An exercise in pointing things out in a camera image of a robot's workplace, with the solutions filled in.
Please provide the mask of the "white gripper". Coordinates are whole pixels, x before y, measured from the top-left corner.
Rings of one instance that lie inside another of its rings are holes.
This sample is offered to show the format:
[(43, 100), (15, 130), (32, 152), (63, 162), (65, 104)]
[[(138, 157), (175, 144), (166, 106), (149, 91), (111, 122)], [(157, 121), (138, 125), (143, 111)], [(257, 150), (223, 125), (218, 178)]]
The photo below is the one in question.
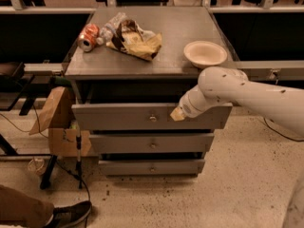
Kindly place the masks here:
[(175, 121), (183, 121), (186, 117), (196, 118), (209, 108), (218, 106), (216, 99), (207, 98), (196, 85), (188, 90), (179, 101), (179, 105), (170, 113)]

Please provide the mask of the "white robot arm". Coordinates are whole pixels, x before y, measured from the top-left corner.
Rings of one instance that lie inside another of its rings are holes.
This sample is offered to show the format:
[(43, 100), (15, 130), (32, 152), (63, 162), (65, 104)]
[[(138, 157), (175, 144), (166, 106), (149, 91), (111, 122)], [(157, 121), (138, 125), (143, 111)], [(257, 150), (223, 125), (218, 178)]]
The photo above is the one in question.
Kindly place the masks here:
[(238, 69), (209, 66), (170, 114), (174, 121), (196, 118), (208, 109), (236, 103), (304, 136), (304, 90), (251, 82)]

